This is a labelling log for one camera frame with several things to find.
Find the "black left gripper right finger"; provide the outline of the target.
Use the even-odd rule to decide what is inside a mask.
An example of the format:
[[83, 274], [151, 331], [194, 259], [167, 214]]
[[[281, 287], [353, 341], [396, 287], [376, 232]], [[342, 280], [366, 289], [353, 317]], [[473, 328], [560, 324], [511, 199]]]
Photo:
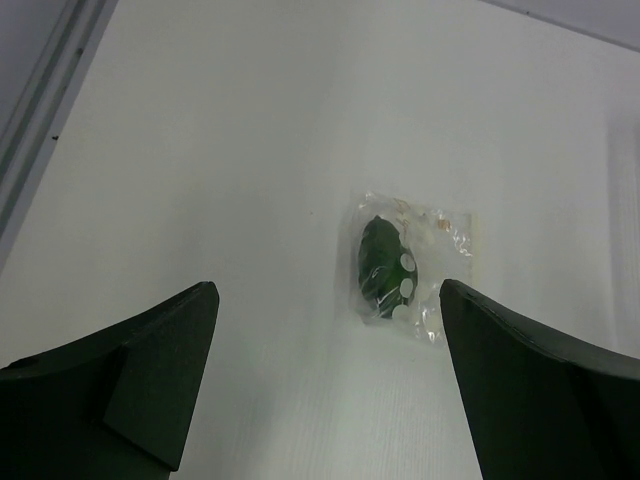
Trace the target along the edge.
[[636, 479], [639, 361], [447, 280], [441, 313], [485, 479]]

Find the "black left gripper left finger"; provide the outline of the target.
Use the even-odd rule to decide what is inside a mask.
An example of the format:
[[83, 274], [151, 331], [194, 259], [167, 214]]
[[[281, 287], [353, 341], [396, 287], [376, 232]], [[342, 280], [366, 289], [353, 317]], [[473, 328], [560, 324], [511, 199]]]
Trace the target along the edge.
[[4, 479], [167, 479], [219, 309], [212, 282], [1, 370]]

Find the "dark green fake food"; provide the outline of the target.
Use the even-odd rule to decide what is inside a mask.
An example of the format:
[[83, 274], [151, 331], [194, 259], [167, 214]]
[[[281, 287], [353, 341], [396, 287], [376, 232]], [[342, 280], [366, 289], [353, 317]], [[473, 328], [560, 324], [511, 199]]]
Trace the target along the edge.
[[392, 319], [398, 307], [415, 298], [418, 269], [414, 256], [400, 240], [399, 230], [375, 216], [364, 227], [357, 254], [358, 286], [375, 315]]

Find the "clear zip top bag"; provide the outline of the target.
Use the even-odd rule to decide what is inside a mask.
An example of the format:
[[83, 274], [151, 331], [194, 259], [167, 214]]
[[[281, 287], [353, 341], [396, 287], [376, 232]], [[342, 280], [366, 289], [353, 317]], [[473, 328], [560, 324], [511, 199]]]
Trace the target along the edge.
[[350, 209], [349, 307], [366, 325], [446, 343], [440, 289], [474, 280], [475, 218], [367, 192]]

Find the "aluminium frame post left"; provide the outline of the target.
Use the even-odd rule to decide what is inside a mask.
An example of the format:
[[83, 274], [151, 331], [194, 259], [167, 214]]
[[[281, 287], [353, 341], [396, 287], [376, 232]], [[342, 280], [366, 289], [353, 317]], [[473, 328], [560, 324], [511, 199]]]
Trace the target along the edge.
[[1, 4], [1, 253], [11, 250], [97, 48], [113, 1]]

